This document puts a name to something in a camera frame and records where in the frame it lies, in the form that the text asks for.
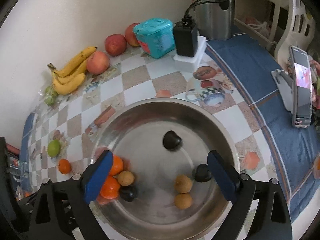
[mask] stainless steel kettle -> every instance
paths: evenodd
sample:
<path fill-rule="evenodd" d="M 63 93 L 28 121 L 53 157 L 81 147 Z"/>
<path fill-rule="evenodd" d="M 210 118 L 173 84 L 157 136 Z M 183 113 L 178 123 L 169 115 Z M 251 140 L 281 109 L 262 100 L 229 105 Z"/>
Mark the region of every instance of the stainless steel kettle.
<path fill-rule="evenodd" d="M 201 4 L 194 7 L 194 11 L 200 35 L 214 40 L 227 40 L 232 37 L 231 26 L 235 17 L 235 0 Z"/>

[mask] smartphone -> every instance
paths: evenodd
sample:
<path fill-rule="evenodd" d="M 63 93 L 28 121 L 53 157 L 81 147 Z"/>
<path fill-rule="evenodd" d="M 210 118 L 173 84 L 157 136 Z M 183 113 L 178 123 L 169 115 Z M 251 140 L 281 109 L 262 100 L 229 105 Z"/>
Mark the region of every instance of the smartphone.
<path fill-rule="evenodd" d="M 289 64 L 293 75 L 292 125 L 306 128 L 311 123 L 312 84 L 308 54 L 295 46 L 289 46 Z"/>

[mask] longan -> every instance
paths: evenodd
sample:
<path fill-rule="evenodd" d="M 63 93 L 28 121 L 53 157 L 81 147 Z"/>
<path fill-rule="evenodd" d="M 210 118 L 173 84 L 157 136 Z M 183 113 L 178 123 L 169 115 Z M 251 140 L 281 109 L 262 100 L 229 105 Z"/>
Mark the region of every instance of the longan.
<path fill-rule="evenodd" d="M 191 190 L 192 181 L 186 175 L 178 175 L 175 180 L 174 189 L 179 193 L 188 193 Z"/>
<path fill-rule="evenodd" d="M 186 209 L 192 205 L 193 199 L 189 193 L 181 193 L 175 196 L 174 204 L 179 209 Z"/>
<path fill-rule="evenodd" d="M 134 175 L 130 171 L 122 171 L 117 178 L 121 186 L 129 186 L 134 182 Z"/>

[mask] stainless steel bowl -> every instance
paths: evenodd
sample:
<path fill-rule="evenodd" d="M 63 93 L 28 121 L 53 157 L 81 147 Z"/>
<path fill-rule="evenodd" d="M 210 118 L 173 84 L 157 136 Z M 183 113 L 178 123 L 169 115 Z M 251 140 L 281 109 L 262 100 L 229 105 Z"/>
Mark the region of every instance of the stainless steel bowl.
<path fill-rule="evenodd" d="M 169 131 L 182 138 L 174 152 L 162 146 Z M 206 163 L 210 150 L 239 171 L 239 158 L 230 135 L 222 124 L 199 106 L 173 98 L 137 102 L 113 115 L 100 131 L 91 163 L 99 147 L 120 156 L 135 174 L 138 197 L 133 202 L 118 199 L 100 209 L 109 224 L 129 239 L 198 239 L 217 227 L 231 203 L 223 197 L 214 179 L 194 182 L 193 205 L 185 210 L 174 206 L 174 180 Z"/>

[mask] white styrofoam block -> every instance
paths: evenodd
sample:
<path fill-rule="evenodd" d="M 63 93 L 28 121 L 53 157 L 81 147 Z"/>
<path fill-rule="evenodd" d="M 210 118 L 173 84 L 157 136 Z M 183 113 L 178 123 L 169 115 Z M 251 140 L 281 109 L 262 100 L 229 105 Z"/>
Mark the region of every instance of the white styrofoam block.
<path fill-rule="evenodd" d="M 194 57 L 184 57 L 176 54 L 173 59 L 175 68 L 186 72 L 195 72 L 200 64 L 206 48 L 206 37 L 198 36 L 198 49 Z"/>

